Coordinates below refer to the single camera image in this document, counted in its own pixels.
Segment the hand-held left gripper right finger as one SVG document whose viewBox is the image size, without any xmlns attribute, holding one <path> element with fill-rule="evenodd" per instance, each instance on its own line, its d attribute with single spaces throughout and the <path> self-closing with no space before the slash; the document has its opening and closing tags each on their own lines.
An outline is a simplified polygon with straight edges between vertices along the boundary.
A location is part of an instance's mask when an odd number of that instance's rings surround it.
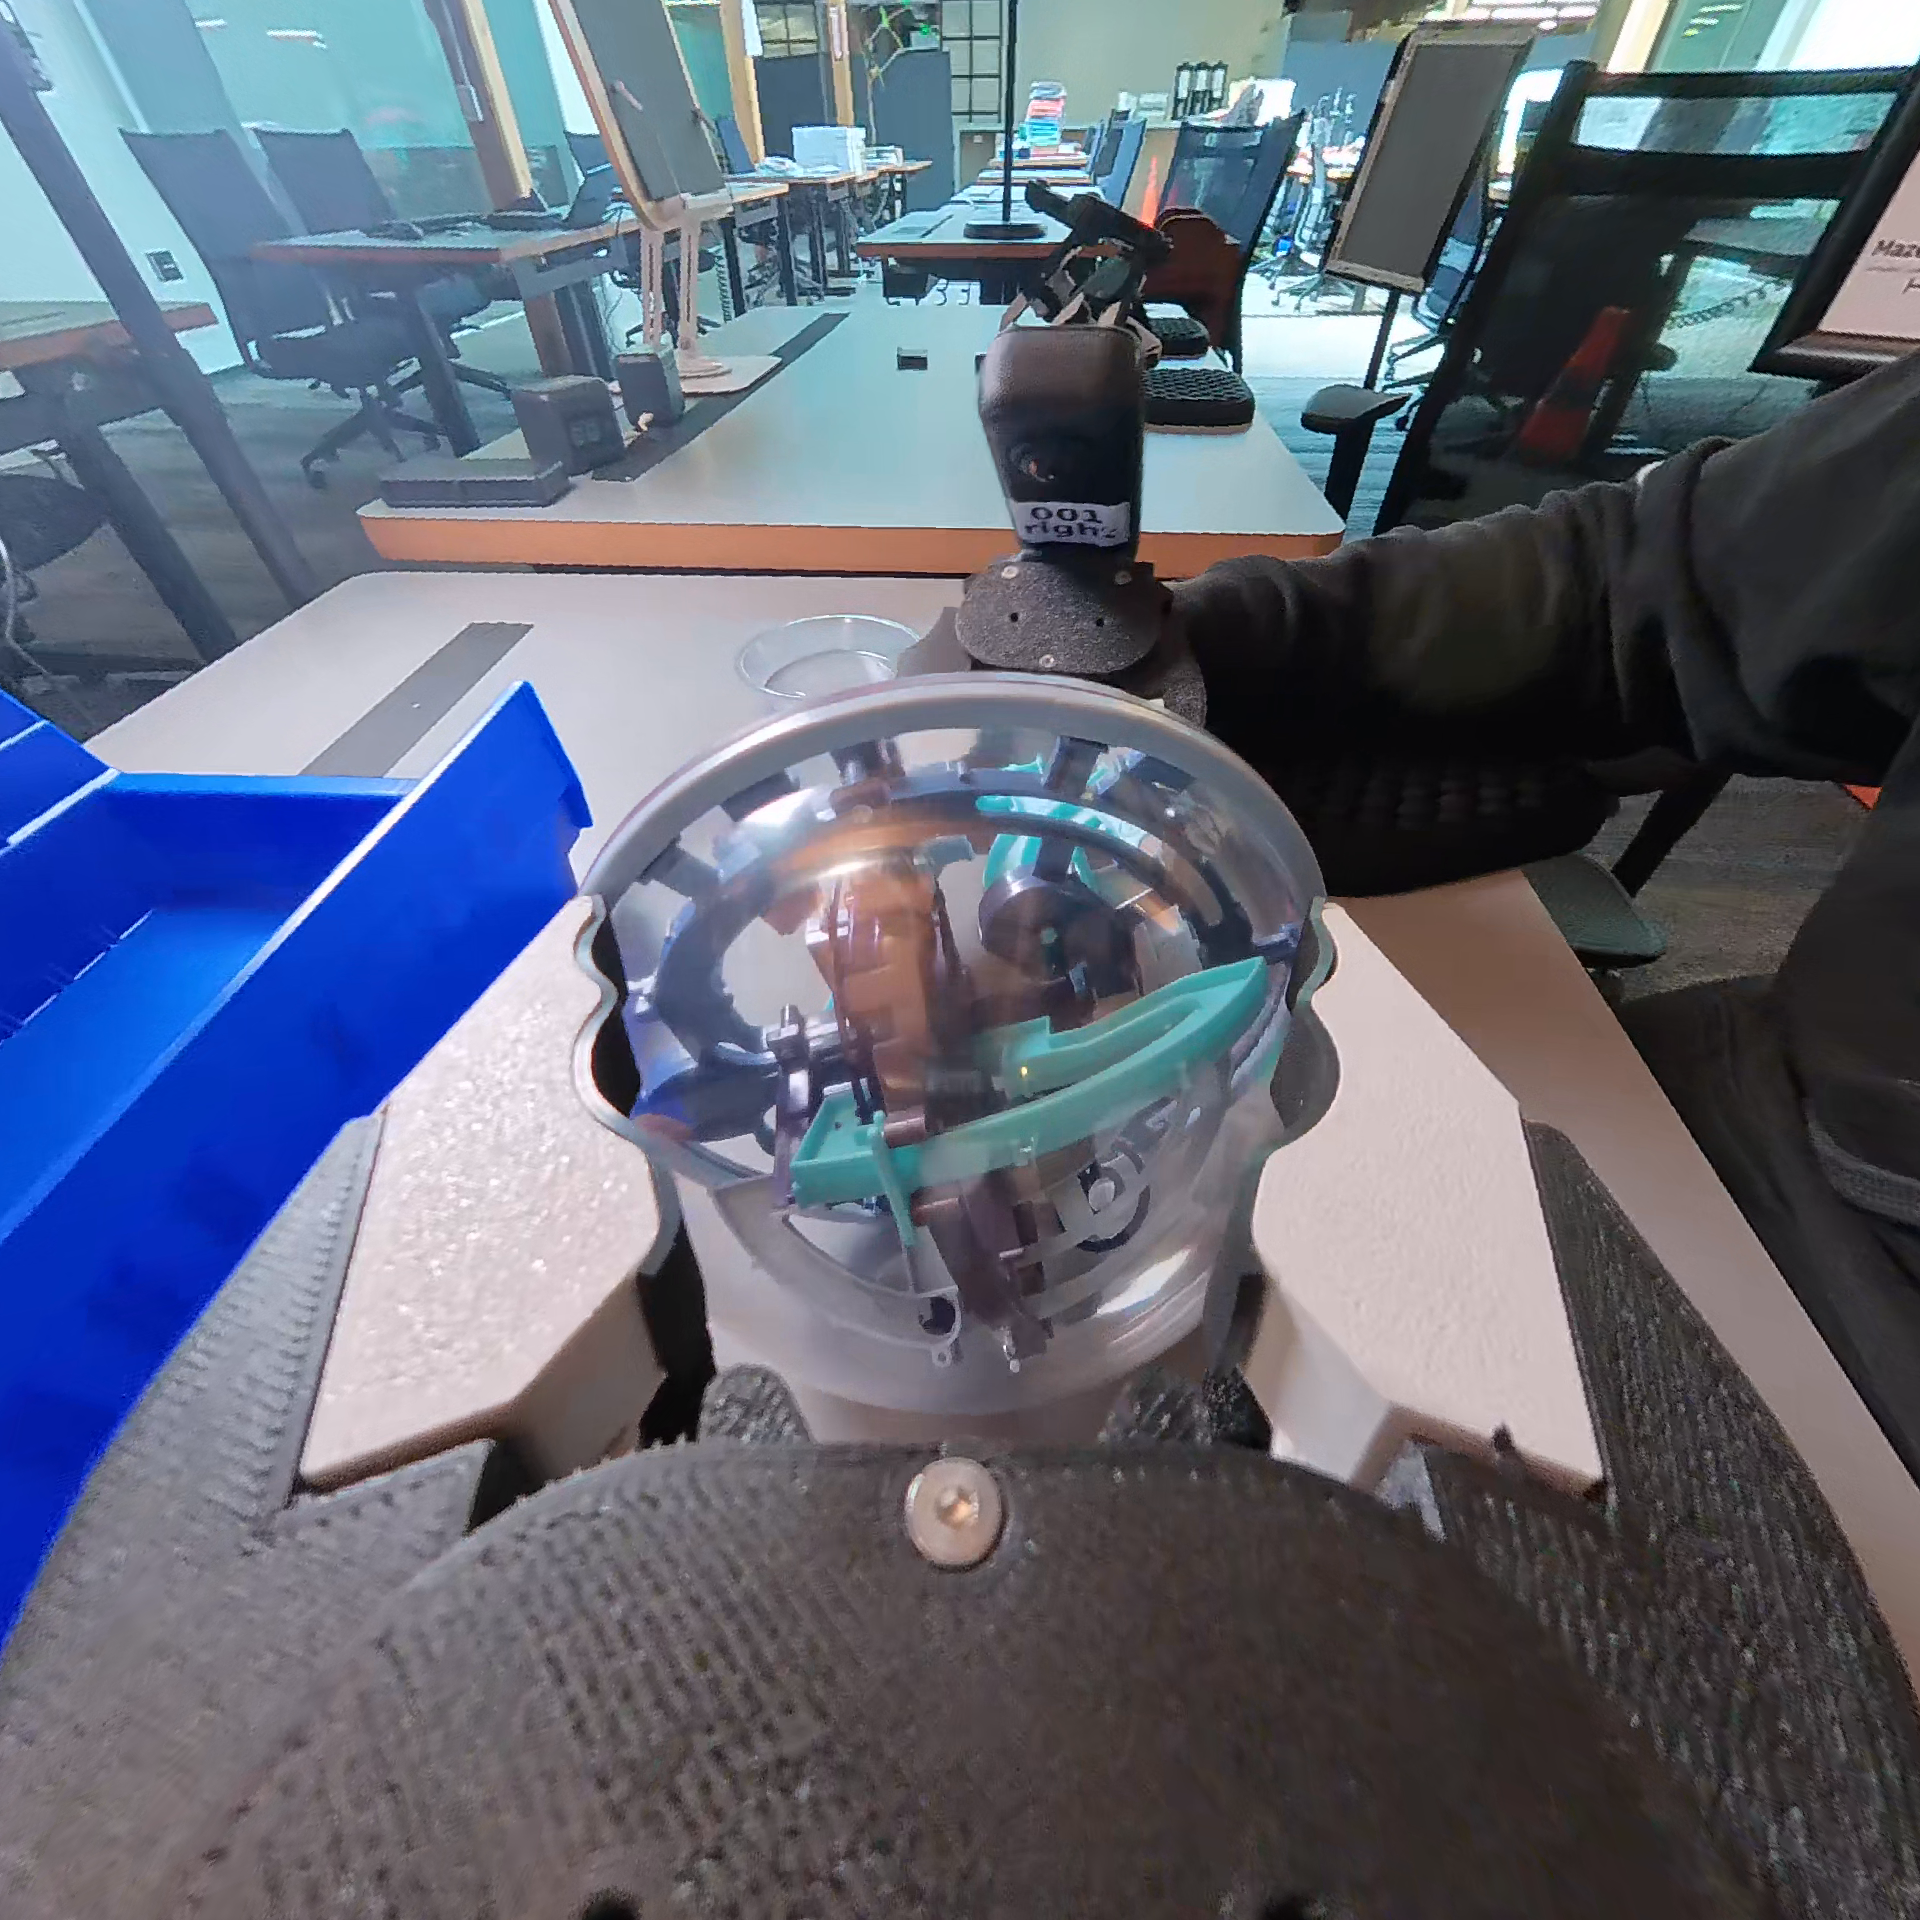
<svg viewBox="0 0 1920 1920">
<path fill-rule="evenodd" d="M 1341 904 L 1326 1110 L 1265 1166 L 1243 1375 L 1269 1454 L 1362 1492 L 1415 1442 L 1583 1496 L 1604 1477 L 1514 1094 Z"/>
</svg>

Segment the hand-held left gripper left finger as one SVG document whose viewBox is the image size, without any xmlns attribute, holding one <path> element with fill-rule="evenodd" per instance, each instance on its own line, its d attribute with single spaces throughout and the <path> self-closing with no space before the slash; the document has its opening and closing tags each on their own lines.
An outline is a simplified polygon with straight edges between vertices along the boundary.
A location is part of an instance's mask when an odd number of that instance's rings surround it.
<svg viewBox="0 0 1920 1920">
<path fill-rule="evenodd" d="M 666 1383 L 639 1308 L 682 1205 L 587 1112 L 601 1007 L 570 900 L 391 1092 L 299 1472 L 349 1486 L 469 1442 L 537 1478 L 636 1440 Z"/>
</svg>

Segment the clear plastic maze ball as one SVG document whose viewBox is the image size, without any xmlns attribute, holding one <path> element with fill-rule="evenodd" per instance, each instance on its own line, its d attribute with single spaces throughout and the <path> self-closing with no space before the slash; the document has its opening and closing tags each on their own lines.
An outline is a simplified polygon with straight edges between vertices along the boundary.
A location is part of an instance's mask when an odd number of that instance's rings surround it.
<svg viewBox="0 0 1920 1920">
<path fill-rule="evenodd" d="M 582 1103 L 707 1193 L 788 1383 L 962 1429 L 1233 1352 L 1334 954 L 1223 740 L 1084 678 L 851 687 L 663 780 L 582 897 Z"/>
</svg>

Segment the person's right forearm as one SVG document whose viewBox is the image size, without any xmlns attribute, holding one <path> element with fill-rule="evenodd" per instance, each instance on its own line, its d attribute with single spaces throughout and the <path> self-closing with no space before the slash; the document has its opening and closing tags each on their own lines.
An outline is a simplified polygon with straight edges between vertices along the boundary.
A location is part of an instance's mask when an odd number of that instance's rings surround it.
<svg viewBox="0 0 1920 1920">
<path fill-rule="evenodd" d="M 1322 560 L 1226 560 L 1172 596 L 1249 721 L 1873 784 L 1842 874 L 1915 884 L 1913 353 L 1629 481 Z"/>
</svg>

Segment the grey desk with orange edge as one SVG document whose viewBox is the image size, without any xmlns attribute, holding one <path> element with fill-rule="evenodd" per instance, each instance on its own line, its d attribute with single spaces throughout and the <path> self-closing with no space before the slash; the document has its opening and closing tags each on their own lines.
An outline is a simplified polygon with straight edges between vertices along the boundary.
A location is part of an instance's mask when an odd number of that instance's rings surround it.
<svg viewBox="0 0 1920 1920">
<path fill-rule="evenodd" d="M 966 577 L 1014 548 L 975 418 L 999 308 L 857 300 L 762 308 L 722 353 L 794 356 L 634 478 L 577 478 L 540 509 L 395 509 L 359 520 L 388 561 Z"/>
</svg>

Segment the blue plastic bin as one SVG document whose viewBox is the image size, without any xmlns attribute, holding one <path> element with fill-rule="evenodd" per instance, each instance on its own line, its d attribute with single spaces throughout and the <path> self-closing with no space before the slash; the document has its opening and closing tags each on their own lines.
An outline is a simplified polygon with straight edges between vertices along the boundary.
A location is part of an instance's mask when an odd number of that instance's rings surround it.
<svg viewBox="0 0 1920 1920">
<path fill-rule="evenodd" d="M 2 702 L 2 1605 L 349 1119 L 574 893 L 529 684 L 421 780 L 133 775 Z"/>
</svg>

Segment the person's padded office chair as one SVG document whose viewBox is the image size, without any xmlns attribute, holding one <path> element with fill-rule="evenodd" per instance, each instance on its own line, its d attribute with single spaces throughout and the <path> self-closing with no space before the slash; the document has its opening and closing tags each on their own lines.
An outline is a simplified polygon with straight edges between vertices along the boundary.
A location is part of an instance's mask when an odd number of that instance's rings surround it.
<svg viewBox="0 0 1920 1920">
<path fill-rule="evenodd" d="M 1589 970 L 1643 968 L 1666 952 L 1666 929 L 1598 860 L 1572 852 L 1529 862 L 1526 884 Z"/>
</svg>

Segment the black mechanical device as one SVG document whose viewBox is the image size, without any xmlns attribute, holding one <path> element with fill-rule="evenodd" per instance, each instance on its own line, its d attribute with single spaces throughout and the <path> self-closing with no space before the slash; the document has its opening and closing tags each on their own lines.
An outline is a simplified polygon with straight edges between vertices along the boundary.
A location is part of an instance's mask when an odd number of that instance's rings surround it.
<svg viewBox="0 0 1920 1920">
<path fill-rule="evenodd" d="M 1050 182 L 1028 182 L 1025 200 L 1065 232 L 1037 277 L 1003 308 L 999 330 L 1028 326 L 1106 328 L 1130 338 L 1142 369 L 1162 358 L 1145 318 L 1145 277 L 1170 255 L 1170 239 L 1091 190 L 1071 199 Z"/>
</svg>

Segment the black battery charger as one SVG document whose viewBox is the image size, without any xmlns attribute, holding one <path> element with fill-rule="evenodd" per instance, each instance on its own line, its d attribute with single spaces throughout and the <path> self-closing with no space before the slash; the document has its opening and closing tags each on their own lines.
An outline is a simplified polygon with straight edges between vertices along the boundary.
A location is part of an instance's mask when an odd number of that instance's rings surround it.
<svg viewBox="0 0 1920 1920">
<path fill-rule="evenodd" d="M 513 388 L 526 457 L 567 474 L 597 472 L 626 457 L 629 431 L 610 386 L 593 374 L 549 374 Z"/>
</svg>

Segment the black power bank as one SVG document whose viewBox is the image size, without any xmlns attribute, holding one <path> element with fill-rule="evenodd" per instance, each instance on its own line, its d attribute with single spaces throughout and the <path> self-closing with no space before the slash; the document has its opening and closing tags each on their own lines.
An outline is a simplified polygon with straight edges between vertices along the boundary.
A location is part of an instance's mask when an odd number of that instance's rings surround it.
<svg viewBox="0 0 1920 1920">
<path fill-rule="evenodd" d="M 572 484 L 558 461 L 421 454 L 385 471 L 377 497 L 398 512 L 537 512 Z"/>
</svg>

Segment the black pole stand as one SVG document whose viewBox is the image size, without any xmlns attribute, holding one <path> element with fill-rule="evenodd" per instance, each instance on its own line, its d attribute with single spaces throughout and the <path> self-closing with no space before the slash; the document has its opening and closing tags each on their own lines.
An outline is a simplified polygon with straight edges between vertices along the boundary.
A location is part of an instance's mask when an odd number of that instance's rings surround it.
<svg viewBox="0 0 1920 1920">
<path fill-rule="evenodd" d="M 993 167 L 982 167 L 962 196 L 962 239 L 979 255 L 1012 255 L 1035 247 L 1046 236 L 1046 222 L 1028 206 L 1018 206 L 1018 81 L 1020 2 L 999 4 L 999 144 L 997 182 L 988 182 Z"/>
</svg>

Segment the orange traffic cone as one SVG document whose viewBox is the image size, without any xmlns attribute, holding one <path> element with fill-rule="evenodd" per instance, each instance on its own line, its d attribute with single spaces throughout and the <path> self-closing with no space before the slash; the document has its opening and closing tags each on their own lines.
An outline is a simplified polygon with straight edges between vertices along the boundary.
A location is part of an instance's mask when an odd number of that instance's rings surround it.
<svg viewBox="0 0 1920 1920">
<path fill-rule="evenodd" d="M 1607 304 L 1593 316 L 1567 360 L 1529 409 L 1510 448 L 1516 458 L 1567 466 L 1579 457 L 1634 320 L 1636 311 L 1619 304 Z"/>
</svg>

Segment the black framed standing board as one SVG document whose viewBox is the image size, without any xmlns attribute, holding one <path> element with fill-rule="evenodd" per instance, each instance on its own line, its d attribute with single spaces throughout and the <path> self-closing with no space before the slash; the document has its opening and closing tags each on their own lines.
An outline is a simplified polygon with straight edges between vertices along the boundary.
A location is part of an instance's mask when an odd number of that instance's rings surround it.
<svg viewBox="0 0 1920 1920">
<path fill-rule="evenodd" d="M 1334 216 L 1327 277 L 1426 287 L 1531 42 L 1529 22 L 1442 22 L 1403 39 Z"/>
</svg>

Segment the wooden stand with board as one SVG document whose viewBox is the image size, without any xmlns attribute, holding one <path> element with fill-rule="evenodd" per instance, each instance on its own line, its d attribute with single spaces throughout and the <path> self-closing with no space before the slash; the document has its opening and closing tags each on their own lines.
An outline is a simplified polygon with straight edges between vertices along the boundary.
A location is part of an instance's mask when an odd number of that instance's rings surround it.
<svg viewBox="0 0 1920 1920">
<path fill-rule="evenodd" d="M 700 247 L 737 204 L 666 4 L 554 2 L 549 12 L 636 222 L 643 348 L 675 364 L 689 397 L 750 393 L 778 372 L 778 358 L 717 356 L 700 340 Z"/>
</svg>

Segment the black mesh office chair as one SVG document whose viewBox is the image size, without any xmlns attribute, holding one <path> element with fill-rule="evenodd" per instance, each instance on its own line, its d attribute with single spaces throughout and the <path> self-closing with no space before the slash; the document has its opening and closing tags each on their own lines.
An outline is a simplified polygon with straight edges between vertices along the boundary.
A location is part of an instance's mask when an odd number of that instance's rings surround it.
<svg viewBox="0 0 1920 1920">
<path fill-rule="evenodd" d="M 1910 63 L 1572 63 L 1417 397 L 1333 386 L 1303 406 L 1303 424 L 1333 438 L 1340 509 L 1373 438 L 1403 424 L 1373 524 L 1354 524 L 1348 540 L 1622 481 L 1798 412 L 1818 383 L 1750 364 L 1910 80 Z M 1636 320 L 1586 445 L 1567 466 L 1516 458 L 1529 409 L 1607 304 Z"/>
</svg>

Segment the wooden top office desk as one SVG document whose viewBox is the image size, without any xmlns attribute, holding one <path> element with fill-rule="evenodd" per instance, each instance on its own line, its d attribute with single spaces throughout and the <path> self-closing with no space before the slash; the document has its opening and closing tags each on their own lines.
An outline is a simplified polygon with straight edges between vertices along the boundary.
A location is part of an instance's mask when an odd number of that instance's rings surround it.
<svg viewBox="0 0 1920 1920">
<path fill-rule="evenodd" d="M 531 328 L 546 324 L 537 334 L 546 374 L 610 377 L 612 348 L 593 286 L 621 269 L 644 232 L 647 224 L 619 207 L 612 220 L 579 231 L 467 224 L 427 236 L 295 232 L 255 241 L 249 255 L 263 265 L 315 272 L 354 292 L 398 295 L 438 436 L 465 457 L 478 449 L 479 438 L 422 287 L 444 277 L 503 272 L 514 300 L 529 311 Z"/>
<path fill-rule="evenodd" d="M 196 449 L 229 513 L 261 554 L 289 608 L 303 608 L 321 594 L 284 517 L 266 495 L 255 468 L 231 431 L 217 396 L 194 353 L 179 348 L 186 334 L 212 328 L 217 316 L 205 301 L 159 301 L 159 322 L 177 342 L 182 369 L 209 390 L 212 423 L 227 431 L 223 448 L 205 452 L 177 416 L 159 378 L 149 369 L 133 334 L 110 301 L 4 301 L 4 458 L 59 448 L 67 466 L 100 509 L 158 599 L 177 618 L 196 657 L 227 656 L 239 644 L 233 623 L 196 573 L 159 505 L 135 480 L 106 431 L 124 420 L 165 413 Z"/>
</svg>

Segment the black framed marker sign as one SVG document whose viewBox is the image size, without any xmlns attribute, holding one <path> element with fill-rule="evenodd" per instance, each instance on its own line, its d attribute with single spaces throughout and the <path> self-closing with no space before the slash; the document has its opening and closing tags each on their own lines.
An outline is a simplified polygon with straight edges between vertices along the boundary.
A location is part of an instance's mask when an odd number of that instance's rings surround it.
<svg viewBox="0 0 1920 1920">
<path fill-rule="evenodd" d="M 1842 383 L 1917 348 L 1917 80 L 1798 272 L 1750 372 Z"/>
</svg>

